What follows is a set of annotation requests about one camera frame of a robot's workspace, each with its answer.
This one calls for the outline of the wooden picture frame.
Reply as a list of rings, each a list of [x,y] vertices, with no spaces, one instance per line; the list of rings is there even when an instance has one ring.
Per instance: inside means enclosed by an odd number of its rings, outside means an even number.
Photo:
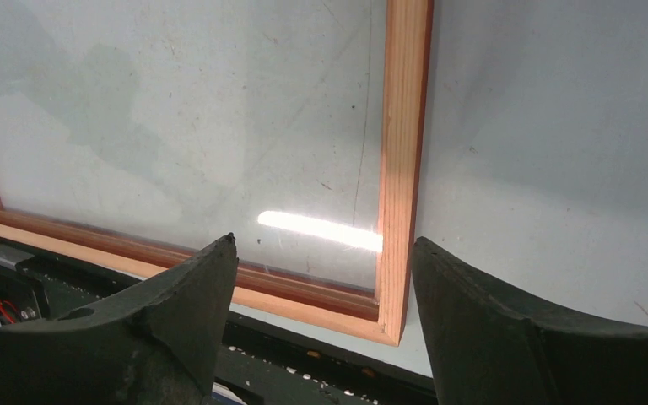
[[[400,343],[407,316],[433,14],[431,1],[386,5],[378,217],[382,250],[374,294],[240,264],[236,304],[377,343]],[[162,273],[188,257],[187,251],[8,211],[1,201],[0,237],[142,277]]]

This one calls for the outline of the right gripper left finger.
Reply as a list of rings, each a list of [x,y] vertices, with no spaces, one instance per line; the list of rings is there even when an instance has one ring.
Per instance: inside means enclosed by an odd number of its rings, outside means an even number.
[[[235,287],[235,237],[52,320],[0,327],[0,404],[201,404]]]

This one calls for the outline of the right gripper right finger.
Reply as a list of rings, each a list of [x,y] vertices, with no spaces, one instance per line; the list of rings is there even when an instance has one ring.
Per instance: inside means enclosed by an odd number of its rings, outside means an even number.
[[[648,404],[648,326],[530,294],[418,238],[411,271],[441,404]]]

